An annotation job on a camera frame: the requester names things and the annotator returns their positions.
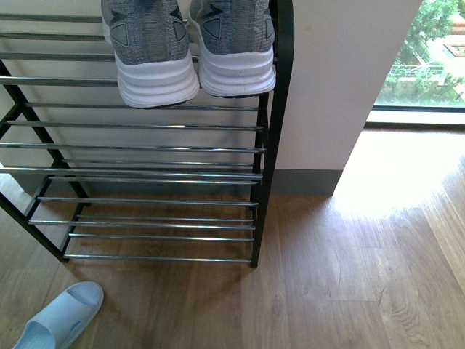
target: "chrome rod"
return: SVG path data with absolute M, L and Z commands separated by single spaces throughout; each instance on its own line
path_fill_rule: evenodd
M 118 177 L 51 177 L 50 180 L 60 182 L 97 182 L 97 183 L 175 183 L 175 184 L 201 184 L 201 185 L 257 185 L 257 182 L 226 181 L 226 180 L 156 180 L 145 178 L 118 178 Z
M 65 16 L 65 15 L 24 15 L 2 13 L 0 20 L 26 20 L 36 22 L 81 22 L 81 23 L 101 23 L 100 16 Z
M 71 104 L 71 103 L 38 103 L 28 102 L 25 104 L 27 107 L 32 108 L 89 108 L 89 109 L 133 109 L 127 105 L 114 105 L 114 104 Z M 174 105 L 172 107 L 164 108 L 173 111 L 251 111 L 257 112 L 257 107 L 227 107 L 221 105 Z
M 230 125 L 156 125 L 156 124 L 90 124 L 77 122 L 10 121 L 10 125 L 27 127 L 72 127 L 93 129 L 166 129 L 166 130 L 210 130 L 210 131 L 262 131 L 264 127 Z
M 67 79 L 0 76 L 1 85 L 73 86 L 73 87 L 118 87 L 113 79 Z
M 65 254 L 64 258 L 90 259 L 90 260 L 136 260 L 159 262 L 226 262 L 226 263 L 250 263 L 245 259 L 224 258 L 181 258 L 181 257 L 143 257 L 143 256 L 108 256 L 99 254 Z
M 113 215 L 93 215 L 93 214 L 78 214 L 79 219 L 85 220 L 152 220 L 152 221 L 168 221 L 168 222 L 227 222 L 227 223 L 251 223 L 254 220 L 240 220 L 227 218 L 181 218 L 181 217 L 141 217 L 141 216 L 113 216 Z
M 140 222 L 82 222 L 74 220 L 29 220 L 31 225 L 65 225 L 68 227 L 88 228 L 172 228 L 172 229 L 209 229 L 209 230 L 255 230 L 253 225 L 190 225 Z
M 34 172 L 46 175 L 134 175 L 140 177 L 208 177 L 260 180 L 260 173 L 158 172 L 130 169 L 55 169 L 50 167 L 0 167 L 0 173 Z
M 252 238 L 196 238 L 189 236 L 145 236 L 145 235 L 100 235 L 100 234 L 69 234 L 71 238 L 108 238 L 122 240 L 162 240 L 162 241 L 229 241 L 253 242 Z
M 160 204 L 160 205 L 201 205 L 201 206 L 243 206 L 256 207 L 259 204 L 249 201 L 196 201 L 196 200 L 155 200 L 137 198 L 46 198 L 38 197 L 40 201 L 70 202 L 77 204 Z
M 103 35 L 52 34 L 52 33 L 11 33 L 0 32 L 0 38 L 15 40 L 58 40 L 58 41 L 104 41 Z
M 85 62 L 114 62 L 111 54 L 63 54 L 63 53 L 30 53 L 30 52 L 0 52 L 2 60 L 62 60 Z
M 0 143 L 0 148 L 27 149 L 89 149 L 95 151 L 179 151 L 186 153 L 264 153 L 262 148 L 209 148 L 209 147 L 161 147 L 161 146 L 123 146 L 123 145 L 72 145 L 56 143 Z
M 246 162 L 204 162 L 204 161 L 131 161 L 131 160 L 93 160 L 93 159 L 63 159 L 67 164 L 124 164 L 124 165 L 175 165 L 175 166 L 228 166 L 252 167 Z

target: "window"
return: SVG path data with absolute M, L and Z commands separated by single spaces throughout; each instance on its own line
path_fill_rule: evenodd
M 424 0 L 375 106 L 465 108 L 465 0 Z

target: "gray baseboard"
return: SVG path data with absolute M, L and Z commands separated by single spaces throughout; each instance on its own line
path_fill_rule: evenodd
M 342 175 L 342 170 L 325 169 L 276 169 L 273 178 L 273 195 L 333 195 L 334 189 Z M 34 192 L 42 181 L 42 176 L 33 174 L 15 174 L 14 178 L 27 192 Z M 215 185 L 119 185 L 118 183 L 84 183 L 90 193 L 231 193 L 248 192 L 248 187 L 230 187 Z M 54 182 L 50 191 L 68 192 L 69 184 Z
M 276 169 L 271 194 L 330 196 L 341 175 L 333 169 Z

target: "slipper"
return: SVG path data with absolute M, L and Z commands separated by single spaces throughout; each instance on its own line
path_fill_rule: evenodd
M 99 284 L 79 282 L 68 287 L 28 321 L 13 349 L 66 349 L 95 317 L 103 302 Z

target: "gray sneaker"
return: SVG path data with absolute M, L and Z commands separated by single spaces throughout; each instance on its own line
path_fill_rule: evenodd
M 151 108 L 195 97 L 199 84 L 177 0 L 102 0 L 101 5 L 127 105 Z
M 268 0 L 192 0 L 187 28 L 200 45 L 198 74 L 210 95 L 259 95 L 274 88 Z

